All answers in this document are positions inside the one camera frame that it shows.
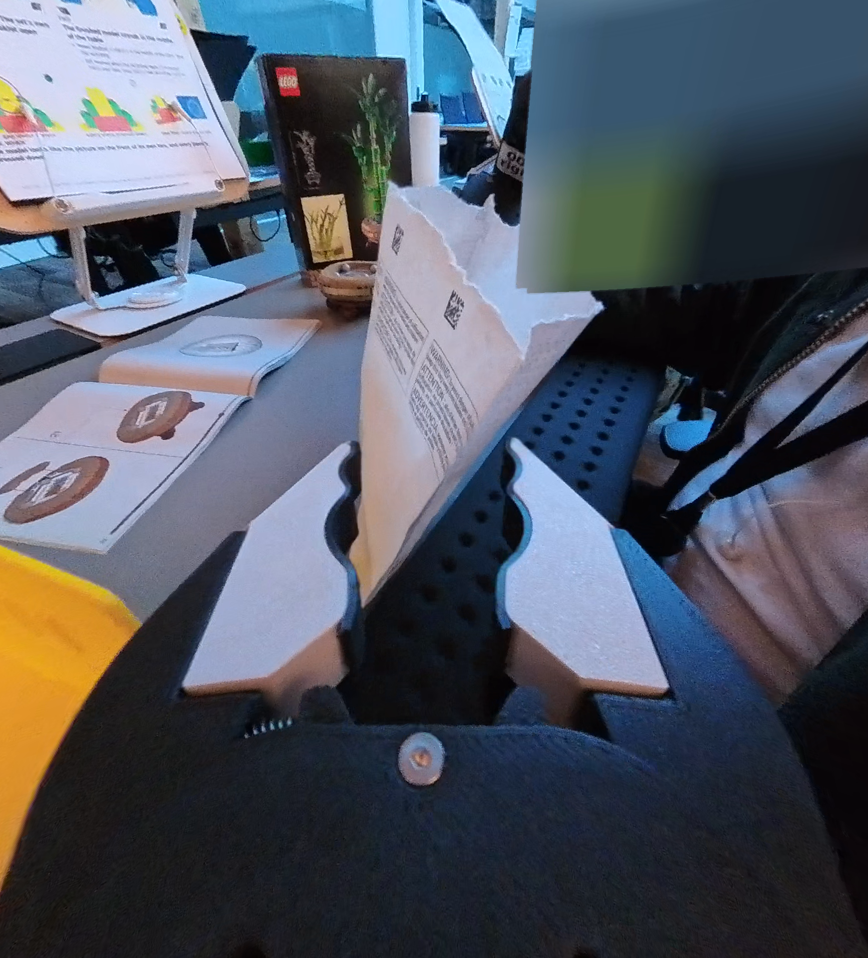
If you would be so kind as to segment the black box with bamboo picture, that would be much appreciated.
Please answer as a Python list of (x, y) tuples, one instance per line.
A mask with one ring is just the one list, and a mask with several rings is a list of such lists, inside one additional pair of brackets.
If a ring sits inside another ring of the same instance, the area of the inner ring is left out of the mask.
[(299, 267), (376, 260), (390, 184), (411, 184), (400, 57), (261, 54), (258, 71)]

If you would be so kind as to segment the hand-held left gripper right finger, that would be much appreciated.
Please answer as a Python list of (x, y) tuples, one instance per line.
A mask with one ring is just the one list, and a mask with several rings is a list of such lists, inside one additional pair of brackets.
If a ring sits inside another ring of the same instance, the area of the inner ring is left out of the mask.
[(498, 574), (507, 674), (568, 726), (589, 693), (657, 699), (669, 691), (620, 559), (614, 527), (517, 439), (507, 493), (520, 540)]

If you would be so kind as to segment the instruction booklet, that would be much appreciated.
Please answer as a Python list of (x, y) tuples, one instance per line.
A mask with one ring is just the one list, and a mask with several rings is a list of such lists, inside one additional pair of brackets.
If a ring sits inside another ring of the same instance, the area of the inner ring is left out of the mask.
[(108, 552), (319, 327), (207, 315), (110, 355), (0, 441), (0, 540)]

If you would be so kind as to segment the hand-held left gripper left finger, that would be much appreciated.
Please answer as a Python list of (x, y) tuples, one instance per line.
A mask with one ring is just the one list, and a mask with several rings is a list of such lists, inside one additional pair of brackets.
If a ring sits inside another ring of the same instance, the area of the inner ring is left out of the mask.
[(363, 653), (356, 537), (360, 449), (344, 442), (248, 526), (182, 688), (259, 693), (284, 718)]

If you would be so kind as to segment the yellow plastic bin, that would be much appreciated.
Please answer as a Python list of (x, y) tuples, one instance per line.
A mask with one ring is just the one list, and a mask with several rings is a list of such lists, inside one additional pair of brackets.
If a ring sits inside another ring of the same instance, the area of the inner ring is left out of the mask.
[(56, 750), (138, 629), (113, 593), (0, 545), (0, 888)]

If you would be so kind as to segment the white bottle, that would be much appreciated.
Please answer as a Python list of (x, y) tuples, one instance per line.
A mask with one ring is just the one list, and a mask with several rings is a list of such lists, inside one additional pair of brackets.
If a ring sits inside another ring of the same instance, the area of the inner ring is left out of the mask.
[(440, 183), (440, 110), (429, 93), (418, 92), (409, 113), (409, 147), (414, 187)]

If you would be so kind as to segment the brick-built plant pot model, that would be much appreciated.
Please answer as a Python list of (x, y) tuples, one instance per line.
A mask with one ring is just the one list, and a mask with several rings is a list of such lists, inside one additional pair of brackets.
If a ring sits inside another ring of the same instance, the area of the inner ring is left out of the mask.
[(369, 260), (344, 260), (304, 273), (305, 281), (317, 288), (328, 309), (345, 319), (369, 315), (378, 264)]

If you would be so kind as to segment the white printed paper bag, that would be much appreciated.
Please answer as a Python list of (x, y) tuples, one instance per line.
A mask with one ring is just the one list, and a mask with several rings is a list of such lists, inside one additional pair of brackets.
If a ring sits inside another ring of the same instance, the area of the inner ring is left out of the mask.
[(361, 369), (349, 556), (372, 599), (603, 305), (516, 286), (519, 229), (492, 199), (389, 187)]

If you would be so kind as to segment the printed instruction sheet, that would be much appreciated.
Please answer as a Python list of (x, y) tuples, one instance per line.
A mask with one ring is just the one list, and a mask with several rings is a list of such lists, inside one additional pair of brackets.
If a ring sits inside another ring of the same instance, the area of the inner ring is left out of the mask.
[(12, 202), (247, 178), (173, 2), (0, 1)]

